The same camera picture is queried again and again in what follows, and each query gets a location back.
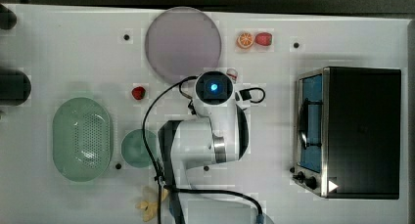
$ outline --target green basket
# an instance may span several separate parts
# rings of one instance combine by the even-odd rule
[[[107,169],[112,153],[111,119],[88,98],[62,104],[53,119],[53,161],[74,182],[87,182]]]

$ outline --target round plate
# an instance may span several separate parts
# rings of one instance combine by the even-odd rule
[[[156,157],[156,135],[145,130],[150,151]],[[133,167],[143,168],[152,164],[144,145],[141,129],[131,131],[125,136],[121,144],[121,154],[125,162]]]
[[[151,67],[170,84],[216,69],[221,52],[214,22],[190,7],[159,15],[147,31],[145,46]]]
[[[108,167],[113,153],[111,119],[97,102],[75,98],[53,119],[53,161],[74,182],[90,181]]]

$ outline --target oven handle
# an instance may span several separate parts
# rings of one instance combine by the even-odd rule
[[[309,101],[305,99],[302,102],[300,113],[299,113],[299,122],[298,122],[298,134],[301,142],[301,146],[306,150],[308,146],[314,146],[307,143],[308,136],[308,106],[309,105],[323,105],[322,101]]]

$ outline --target black cable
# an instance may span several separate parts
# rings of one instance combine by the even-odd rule
[[[152,102],[152,104],[150,105],[150,107],[147,109],[146,114],[144,115],[144,119],[143,119],[143,124],[141,126],[141,133],[142,133],[142,137],[143,137],[143,141],[144,141],[144,145],[146,146],[146,150],[147,153],[150,156],[150,159],[152,160],[153,163],[153,167],[155,168],[156,171],[156,179],[157,179],[157,183],[159,184],[159,194],[158,194],[158,223],[161,224],[161,180],[163,179],[163,174],[161,171],[161,168],[157,165],[155,157],[152,154],[152,151],[150,151],[150,147],[149,147],[149,143],[147,142],[147,138],[146,138],[146,133],[145,133],[145,129],[146,129],[146,121],[147,121],[147,117],[149,116],[150,111],[152,110],[153,106],[155,105],[155,103],[168,91],[170,91],[172,88],[176,87],[177,85],[181,85],[186,81],[189,80],[193,80],[193,79],[197,79],[198,76],[189,76],[187,78],[184,78],[183,80],[181,80],[178,83],[175,83],[174,85],[168,87],[166,90],[164,90],[164,92],[162,92],[158,97],[156,97],[156,99]]]
[[[182,91],[182,89],[181,89],[181,87],[182,87],[182,85],[183,85],[183,83],[181,83],[180,85],[179,85],[179,92],[180,92],[180,94],[181,95],[183,95],[183,97],[185,97],[185,98],[188,98],[188,99],[192,99],[192,96],[190,96],[190,95],[188,95],[188,94],[186,94],[186,93],[184,93],[183,91]]]
[[[160,177],[160,176],[162,176],[162,174],[161,174],[161,170],[159,169],[159,167],[158,167],[158,165],[157,165],[157,163],[156,163],[156,160],[155,160],[155,158],[154,158],[154,156],[153,156],[152,152],[150,151],[149,143],[147,142],[147,137],[146,137],[146,134],[145,134],[147,117],[149,116],[149,113],[150,113],[150,111],[152,110],[152,108],[153,108],[153,106],[155,105],[155,103],[156,103],[156,102],[157,102],[157,101],[158,101],[158,100],[159,100],[159,99],[160,99],[160,98],[161,98],[161,97],[162,97],[165,93],[167,93],[168,91],[170,91],[172,88],[176,87],[177,85],[180,85],[180,84],[182,84],[182,83],[184,83],[184,82],[186,82],[186,81],[189,81],[189,80],[192,80],[192,79],[196,79],[196,78],[198,78],[198,77],[197,77],[197,76],[189,76],[189,77],[187,77],[187,78],[185,78],[185,79],[181,80],[180,82],[175,83],[174,85],[172,85],[172,86],[168,87],[166,90],[164,90],[164,92],[162,92],[162,93],[161,93],[158,97],[156,97],[156,99],[152,102],[152,104],[150,105],[150,107],[147,109],[146,114],[144,115],[143,124],[142,124],[142,126],[141,126],[141,133],[142,133],[142,137],[143,137],[144,145],[146,146],[147,153],[149,154],[150,159],[152,160],[152,163],[153,163],[153,167],[155,168],[155,170],[156,170],[156,172],[157,172],[158,179],[159,179],[159,177]]]
[[[157,204],[157,218],[158,218],[158,223],[161,224],[161,195],[162,195],[162,187],[161,184],[159,183],[159,194],[158,194],[158,200],[159,203]]]
[[[251,90],[259,90],[260,92],[262,92],[262,98],[260,100],[258,100],[258,101],[250,100],[251,103],[253,103],[253,104],[260,104],[260,103],[262,103],[262,101],[265,99],[265,90],[263,90],[262,88],[259,88],[259,87],[245,89],[245,91],[251,91]]]
[[[242,199],[245,199],[249,202],[252,202],[255,206],[256,209],[258,210],[258,215],[262,214],[262,207],[260,206],[259,202],[257,202],[254,198],[252,197],[248,197],[242,193],[237,193],[237,192],[232,192],[232,191],[226,191],[226,190],[192,190],[192,189],[180,189],[180,188],[175,188],[173,186],[164,186],[165,189],[171,191],[172,193],[189,193],[189,194],[225,194],[225,195],[231,195],[231,196],[235,196],[235,197],[239,197]]]

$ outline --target blue light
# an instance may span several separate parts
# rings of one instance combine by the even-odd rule
[[[211,90],[211,91],[215,91],[215,90],[217,90],[217,84],[211,84],[211,85],[210,85],[210,90]]]

